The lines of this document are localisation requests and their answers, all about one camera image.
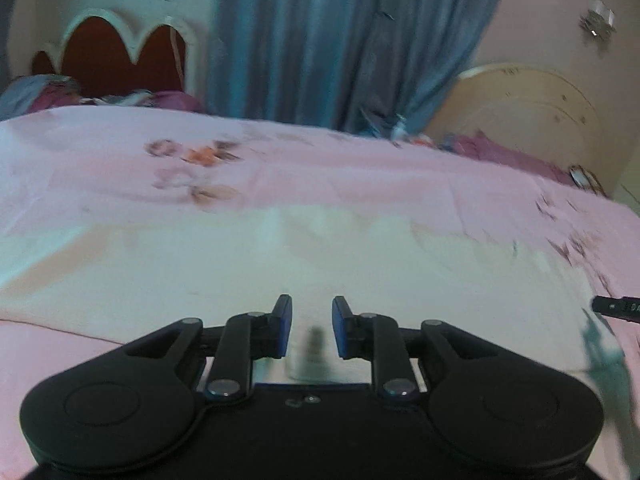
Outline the cream knitted sweater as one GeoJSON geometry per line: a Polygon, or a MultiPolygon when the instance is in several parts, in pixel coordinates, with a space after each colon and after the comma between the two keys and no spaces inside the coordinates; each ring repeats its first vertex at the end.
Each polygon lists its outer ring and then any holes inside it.
{"type": "Polygon", "coordinates": [[[342,380],[331,304],[416,327],[441,320],[569,373],[623,359],[585,272],[521,243],[435,235],[410,219],[320,206],[5,237],[1,315],[127,342],[179,318],[219,325],[293,300],[288,374],[342,380]]]}

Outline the patterned cushion right bed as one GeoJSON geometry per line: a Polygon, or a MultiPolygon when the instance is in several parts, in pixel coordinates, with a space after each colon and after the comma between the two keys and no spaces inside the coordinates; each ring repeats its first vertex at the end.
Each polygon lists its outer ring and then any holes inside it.
{"type": "Polygon", "coordinates": [[[583,191],[599,196],[606,196],[605,190],[596,175],[580,165],[568,168],[568,173],[575,185],[583,191]]]}

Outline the white lotion bottle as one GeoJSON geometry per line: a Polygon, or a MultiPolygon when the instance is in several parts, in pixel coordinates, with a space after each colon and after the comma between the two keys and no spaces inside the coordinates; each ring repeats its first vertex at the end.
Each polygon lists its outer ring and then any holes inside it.
{"type": "Polygon", "coordinates": [[[390,132],[390,138],[393,141],[401,141],[402,139],[405,139],[406,136],[406,118],[404,116],[397,115],[396,122],[394,123],[392,131],[390,132]]]}

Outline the cream round headboard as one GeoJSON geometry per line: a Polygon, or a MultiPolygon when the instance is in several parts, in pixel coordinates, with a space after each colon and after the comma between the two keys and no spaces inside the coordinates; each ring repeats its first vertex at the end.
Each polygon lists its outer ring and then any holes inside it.
{"type": "Polygon", "coordinates": [[[605,190],[598,173],[603,130],[596,108],[555,70],[500,63],[460,74],[424,133],[439,145],[448,133],[474,136],[477,130],[567,172],[583,166],[605,190]]]}

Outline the purple pillow right bed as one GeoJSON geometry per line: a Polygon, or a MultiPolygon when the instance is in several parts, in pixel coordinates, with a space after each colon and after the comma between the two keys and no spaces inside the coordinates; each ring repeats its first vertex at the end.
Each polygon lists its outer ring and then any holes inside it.
{"type": "Polygon", "coordinates": [[[492,164],[524,171],[528,174],[536,174],[536,176],[544,177],[565,185],[575,185],[572,177],[566,170],[552,164],[552,162],[545,162],[535,156],[506,148],[490,140],[488,136],[480,130],[477,130],[474,136],[448,133],[440,141],[438,147],[442,151],[479,160],[480,162],[491,162],[492,164]]]}

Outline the purple pillow bed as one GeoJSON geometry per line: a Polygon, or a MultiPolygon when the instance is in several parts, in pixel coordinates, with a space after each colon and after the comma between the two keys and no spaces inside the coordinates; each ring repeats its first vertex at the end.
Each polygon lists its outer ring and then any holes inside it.
{"type": "Polygon", "coordinates": [[[438,147],[442,151],[479,160],[480,162],[491,162],[492,164],[524,171],[528,174],[536,174],[536,176],[544,177],[565,185],[575,185],[572,177],[566,170],[552,164],[552,162],[545,162],[535,156],[506,148],[490,140],[488,136],[480,130],[477,130],[474,136],[448,133],[440,141],[438,147]]]}
{"type": "Polygon", "coordinates": [[[179,112],[201,113],[202,104],[197,98],[182,91],[152,92],[149,97],[149,106],[161,110],[178,110],[179,112]]]}

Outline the pink floral bed sheet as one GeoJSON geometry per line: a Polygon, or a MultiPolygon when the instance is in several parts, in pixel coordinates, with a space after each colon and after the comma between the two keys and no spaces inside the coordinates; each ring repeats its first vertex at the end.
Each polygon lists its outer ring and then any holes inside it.
{"type": "MultiPolygon", "coordinates": [[[[95,224],[147,226],[295,206],[402,217],[435,235],[483,243],[518,242],[581,268],[593,296],[639,292],[639,219],[629,208],[490,162],[318,128],[146,107],[66,106],[1,125],[1,241],[95,224]]],[[[596,317],[612,330],[623,359],[567,373],[593,388],[605,411],[590,466],[607,479],[634,479],[639,329],[596,317]]],[[[286,355],[259,363],[256,378],[366,380],[369,365],[340,359],[332,337],[344,379],[293,378],[286,355]]],[[[26,393],[120,344],[1,315],[3,478],[21,478],[35,465],[18,422],[26,393]]]]}

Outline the purple pillow left bed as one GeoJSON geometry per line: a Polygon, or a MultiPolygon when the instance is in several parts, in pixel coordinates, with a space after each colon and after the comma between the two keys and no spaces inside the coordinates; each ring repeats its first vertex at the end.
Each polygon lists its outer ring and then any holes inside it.
{"type": "Polygon", "coordinates": [[[161,110],[178,110],[179,112],[201,113],[202,104],[197,98],[182,91],[152,92],[149,97],[149,106],[161,110]]]}

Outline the blue grey curtain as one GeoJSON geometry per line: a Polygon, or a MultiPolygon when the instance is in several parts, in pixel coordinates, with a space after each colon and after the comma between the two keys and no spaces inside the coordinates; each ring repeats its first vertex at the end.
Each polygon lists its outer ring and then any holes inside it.
{"type": "Polygon", "coordinates": [[[214,0],[215,115],[390,139],[419,133],[469,65],[499,0],[214,0]]]}

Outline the red white scalloped headboard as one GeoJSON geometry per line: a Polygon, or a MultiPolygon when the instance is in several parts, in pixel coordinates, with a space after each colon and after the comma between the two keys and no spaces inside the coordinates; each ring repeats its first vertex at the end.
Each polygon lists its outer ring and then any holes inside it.
{"type": "Polygon", "coordinates": [[[140,27],[110,9],[86,9],[57,42],[32,56],[29,73],[69,76],[87,96],[134,90],[198,93],[198,35],[182,18],[164,16],[140,27]]]}

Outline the blue grey pillow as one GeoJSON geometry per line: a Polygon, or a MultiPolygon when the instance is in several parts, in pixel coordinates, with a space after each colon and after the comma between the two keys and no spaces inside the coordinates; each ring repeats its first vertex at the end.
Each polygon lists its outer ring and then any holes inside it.
{"type": "Polygon", "coordinates": [[[70,104],[79,94],[79,84],[69,76],[44,74],[21,76],[1,92],[1,120],[70,104]]]}

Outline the wall lamp fixture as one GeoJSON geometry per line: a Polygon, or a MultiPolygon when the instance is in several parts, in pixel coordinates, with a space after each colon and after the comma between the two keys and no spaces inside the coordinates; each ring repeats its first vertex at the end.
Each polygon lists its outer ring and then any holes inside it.
{"type": "Polygon", "coordinates": [[[580,17],[579,26],[588,37],[607,44],[615,32],[615,13],[602,0],[594,0],[580,17]]]}

